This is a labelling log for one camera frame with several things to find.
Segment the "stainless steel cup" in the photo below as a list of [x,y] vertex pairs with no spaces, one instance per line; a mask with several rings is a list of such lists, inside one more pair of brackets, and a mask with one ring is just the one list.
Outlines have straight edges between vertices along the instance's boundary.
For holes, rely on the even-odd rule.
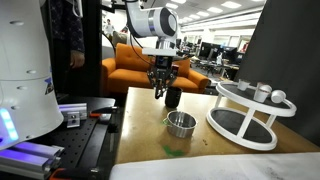
[[168,132],[180,138],[191,137],[197,125],[194,117],[181,111],[169,112],[165,120]]

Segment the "table surface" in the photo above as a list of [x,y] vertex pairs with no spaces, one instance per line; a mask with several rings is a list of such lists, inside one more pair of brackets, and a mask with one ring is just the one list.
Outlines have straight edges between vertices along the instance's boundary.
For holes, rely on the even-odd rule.
[[[277,121],[272,125],[278,137],[275,149],[248,149],[224,138],[207,122],[206,115],[214,108],[217,96],[183,93],[177,109],[166,108],[164,99],[165,95],[154,99],[151,89],[129,88],[116,164],[203,155],[320,152],[318,146]],[[222,98],[220,107],[248,110],[227,98]],[[172,110],[184,111],[196,118],[198,125],[191,138],[182,139],[167,132],[162,120]],[[268,118],[261,112],[254,116],[264,122]]]

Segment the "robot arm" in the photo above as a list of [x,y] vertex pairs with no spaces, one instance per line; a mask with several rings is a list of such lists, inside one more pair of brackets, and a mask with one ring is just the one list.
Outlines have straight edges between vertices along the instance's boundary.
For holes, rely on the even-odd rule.
[[163,96],[176,79],[177,69],[172,66],[178,27],[178,16],[167,8],[140,9],[138,0],[125,0],[128,27],[133,36],[158,36],[156,49],[143,48],[142,53],[155,55],[155,67],[147,72],[155,88],[155,98]]

